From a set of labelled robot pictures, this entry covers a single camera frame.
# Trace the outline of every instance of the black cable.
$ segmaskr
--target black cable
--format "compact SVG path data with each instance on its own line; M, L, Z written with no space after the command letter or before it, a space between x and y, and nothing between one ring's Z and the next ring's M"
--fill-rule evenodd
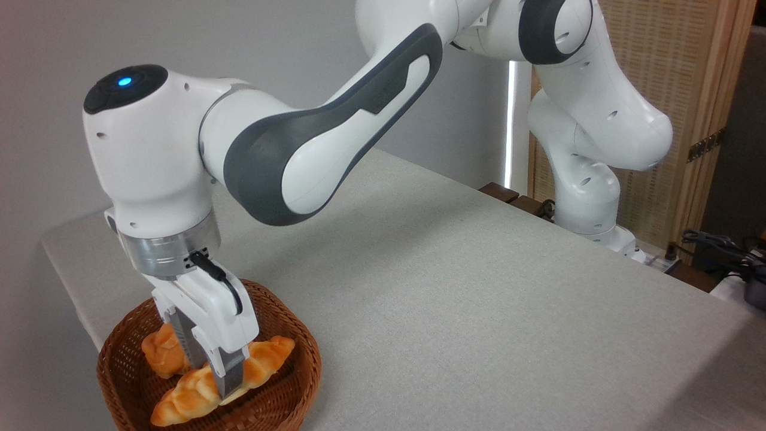
M675 247L677 251L684 252L687 255L692 256L693 258L698 258L704 262L709 263L710 265L718 266L719 268L724 268L726 270L729 270L730 272L734 272L740 275L740 278L742 278L742 280L745 282L750 281L751 279L754 278L755 280L758 280L759 282L766 284L766 278L762 278L758 274L758 272L755 269L753 269L750 265L747 265L747 264L730 265L723 262L716 262L716 261L710 260L709 258L706 258L705 256L701 256L699 253L690 252L689 250L686 250L685 248L681 247L675 242L671 242L669 245Z
M711 235L707 232L697 232L692 229L687 229L682 234L682 243L707 245L708 247L713 247L719 252L737 259L749 261L755 260L766 264L766 259L739 248L728 236Z
M205 256L200 252L192 252L189 255L189 260L191 263L197 265L202 271L207 272L215 281L220 281L226 285L231 292L231 295L234 296L234 302L237 304L237 315L242 314L242 300L240 299L239 294L237 294L237 290L234 289L234 286L231 285L231 282L226 278L226 271L208 259L208 256Z

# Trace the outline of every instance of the bamboo blind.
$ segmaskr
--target bamboo blind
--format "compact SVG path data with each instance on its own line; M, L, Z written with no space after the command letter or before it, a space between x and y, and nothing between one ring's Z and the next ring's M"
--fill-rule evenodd
M687 164L689 148L721 129L731 106L755 0L602 0L617 62L673 123L673 146L651 172L615 169L617 222L659 247L702 223L718 150ZM539 82L533 82L534 94ZM545 152L532 138L529 195L554 199Z

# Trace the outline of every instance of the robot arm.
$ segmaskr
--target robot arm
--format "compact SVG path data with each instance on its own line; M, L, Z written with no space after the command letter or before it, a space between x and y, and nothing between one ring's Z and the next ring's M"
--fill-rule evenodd
M529 128L553 170L556 224L643 260L633 235L617 226L620 184L609 166L652 169L670 149L673 128L617 65L598 2L496 0L488 25L464 31L455 44L535 65L542 90Z
M541 114L531 123L538 133L532 119L549 118L552 139L570 138L559 153L645 169L666 151L650 147L654 137L634 139L665 133L666 117L611 63L590 0L358 0L356 17L371 60L314 109L294 109L243 81L153 65L106 76L85 100L93 164L114 204L107 219L155 286L157 308L191 363L210 362L222 398L240 386L258 326L242 284L210 259L221 241L212 184L266 224L315 215L422 94L445 44L547 64L538 70L552 101L535 99Z
M258 326L242 284L209 258L221 241L211 184L266 224L313 216L428 86L443 46L490 2L359 0L371 60L314 109L243 81L155 65L116 71L91 89L83 121L114 204L107 219L192 365L210 362L222 398L240 386Z

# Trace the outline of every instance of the table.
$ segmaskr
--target table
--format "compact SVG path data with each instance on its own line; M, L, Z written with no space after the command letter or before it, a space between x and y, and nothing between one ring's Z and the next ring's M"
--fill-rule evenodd
M419 166L373 150L289 227L214 204L214 257L319 343L304 429L766 427L763 321ZM44 247L96 347L150 296L101 214Z

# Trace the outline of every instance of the white wall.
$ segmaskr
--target white wall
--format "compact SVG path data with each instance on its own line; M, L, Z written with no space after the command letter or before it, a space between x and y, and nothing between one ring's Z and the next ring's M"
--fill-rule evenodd
M0 0L0 429L113 428L97 352L40 246L109 205L80 125L90 86L158 63L312 107L365 62L353 0ZM506 82L506 64L448 48L378 148L472 187L502 182Z

